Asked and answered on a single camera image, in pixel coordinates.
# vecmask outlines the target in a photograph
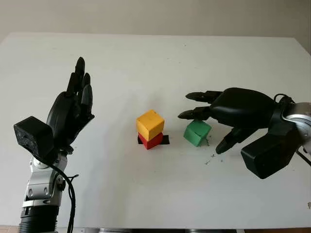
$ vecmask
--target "white wall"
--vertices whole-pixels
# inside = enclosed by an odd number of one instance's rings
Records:
[[[9,33],[294,37],[311,51],[311,0],[0,0]]]

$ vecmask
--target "yellow cube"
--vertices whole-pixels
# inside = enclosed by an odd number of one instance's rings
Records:
[[[163,131],[164,119],[154,110],[146,112],[136,119],[136,129],[147,141]]]

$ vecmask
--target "red cube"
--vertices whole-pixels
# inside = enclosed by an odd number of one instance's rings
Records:
[[[159,145],[163,140],[163,133],[159,133],[157,136],[155,136],[150,141],[147,141],[140,133],[138,133],[138,137],[144,144],[145,148],[149,150],[152,147],[155,147],[156,145]]]

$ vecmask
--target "green cube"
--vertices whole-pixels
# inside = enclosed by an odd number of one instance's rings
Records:
[[[204,138],[208,135],[211,127],[201,120],[191,122],[184,133],[184,138],[198,147]]]

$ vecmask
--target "black tape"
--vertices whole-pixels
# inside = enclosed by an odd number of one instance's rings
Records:
[[[142,144],[142,141],[139,137],[137,137],[137,141],[138,141],[138,144]],[[163,135],[163,139],[160,145],[169,145],[169,144],[170,144],[169,136]]]

